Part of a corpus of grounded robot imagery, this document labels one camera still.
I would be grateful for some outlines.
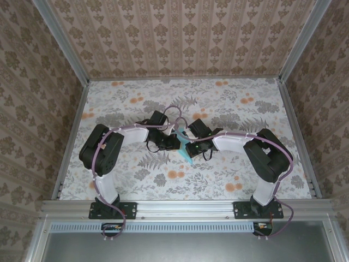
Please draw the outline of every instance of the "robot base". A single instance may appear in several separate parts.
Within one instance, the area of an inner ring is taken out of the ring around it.
[[[91,203],[89,209],[89,219],[122,219],[122,216],[115,209],[103,204],[98,198],[95,200],[96,202]],[[126,219],[136,219],[136,202],[120,202],[120,196],[118,196],[112,205],[119,208],[125,214]]]
[[[282,206],[274,200],[266,206],[261,206],[252,196],[250,201],[234,202],[233,208],[235,219],[270,219],[271,215],[273,219],[284,218]]]

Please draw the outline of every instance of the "floral mat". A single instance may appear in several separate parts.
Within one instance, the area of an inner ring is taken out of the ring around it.
[[[180,106],[189,123],[201,118],[211,129],[272,130],[295,164],[278,197],[311,198],[276,80],[260,78],[91,82],[60,199],[95,197],[79,151],[97,123],[132,124],[171,104]],[[166,114],[174,121],[178,111]],[[112,176],[123,200],[249,199],[258,180],[245,154],[214,152],[210,161],[198,156],[191,165],[176,151],[150,153],[145,143],[123,146]]]

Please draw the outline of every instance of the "blue object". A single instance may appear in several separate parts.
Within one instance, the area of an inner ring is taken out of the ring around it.
[[[182,132],[184,131],[184,128],[179,128],[178,131],[180,131],[180,132],[182,133]],[[184,139],[183,137],[179,136],[178,134],[177,134],[177,138],[178,138],[178,140],[180,141],[180,149],[177,150],[177,151],[179,152],[179,154],[180,154],[182,157],[185,158],[185,160],[187,160],[187,161],[192,165],[192,159],[189,157],[188,153],[187,153],[186,150],[185,150],[185,145],[186,145],[187,143],[190,143],[190,141],[187,140],[187,139]]]

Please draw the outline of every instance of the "damask wallpaper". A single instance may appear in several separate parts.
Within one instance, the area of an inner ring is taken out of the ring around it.
[[[315,0],[49,0],[89,77],[277,75]]]
[[[31,1],[0,1],[0,261],[21,261],[82,87]]]
[[[287,80],[308,153],[349,243],[349,1],[332,0]]]

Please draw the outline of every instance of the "metal frame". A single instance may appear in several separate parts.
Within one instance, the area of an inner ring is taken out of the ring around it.
[[[74,52],[73,47],[70,45],[68,37],[65,35],[59,22],[57,21],[53,11],[51,10],[47,1],[33,0],[35,6],[39,10],[45,23],[47,24],[50,32],[55,37],[59,47],[67,58],[69,64],[74,70],[77,78],[80,80],[83,87],[88,85],[88,73],[85,71],[83,65],[80,63],[78,54]]]
[[[306,146],[303,140],[302,132],[300,131],[300,127],[296,118],[296,114],[294,113],[294,109],[292,106],[291,98],[288,95],[287,87],[285,82],[278,81],[279,91],[281,94],[282,101],[284,102],[285,111],[288,117],[288,121],[290,123],[291,131],[294,136],[294,141],[296,143],[296,147],[299,153],[299,158],[302,163],[305,175],[311,179],[311,183],[314,187],[314,191],[317,198],[322,198],[322,194],[320,191],[320,187],[318,186],[317,179],[315,177],[314,170],[312,168],[310,158],[308,152],[306,150]]]
[[[102,81],[138,81],[138,80],[180,80],[180,79],[258,79],[278,78],[278,75],[187,75],[187,76],[147,76],[139,78],[91,78],[91,82]]]
[[[325,14],[331,0],[316,1],[307,21],[305,22],[292,50],[288,56],[284,66],[280,72],[280,78],[282,81],[286,81],[291,74],[294,66],[302,55],[306,45],[308,44],[312,34],[321,21],[321,18]]]
[[[196,223],[240,223],[251,221],[267,221],[267,219],[235,220],[233,202],[223,201],[137,201],[137,218],[127,223],[165,224],[168,222],[196,222]],[[294,221],[322,221],[326,230],[330,249],[336,262],[349,261],[341,231],[335,219],[329,199],[299,199],[283,200],[294,209]],[[44,201],[39,223],[29,248],[26,262],[37,262],[43,258],[51,224],[54,222],[76,222],[78,224],[91,223],[88,219],[92,201]],[[288,220],[290,211],[284,209],[284,219]],[[94,222],[121,222],[120,220],[93,220]]]
[[[64,156],[62,159],[61,167],[59,168],[55,188],[54,188],[53,193],[52,193],[52,197],[51,197],[52,200],[55,200],[58,198],[58,193],[60,191],[60,187],[63,185],[63,181],[64,181],[65,176],[67,174],[67,170],[68,170],[68,166],[69,166],[69,162],[70,162],[70,157],[71,157],[71,153],[72,153],[73,148],[74,148],[74,143],[75,143],[77,131],[79,129],[79,124],[81,121],[83,108],[85,107],[88,90],[89,90],[89,86],[87,85],[86,87],[83,88],[82,93],[81,93],[81,98],[80,98],[80,102],[79,102],[79,105],[78,105],[77,110],[76,110],[74,122],[73,122],[73,125],[71,126],[71,131],[70,131],[67,147],[65,148],[65,151],[64,151]]]

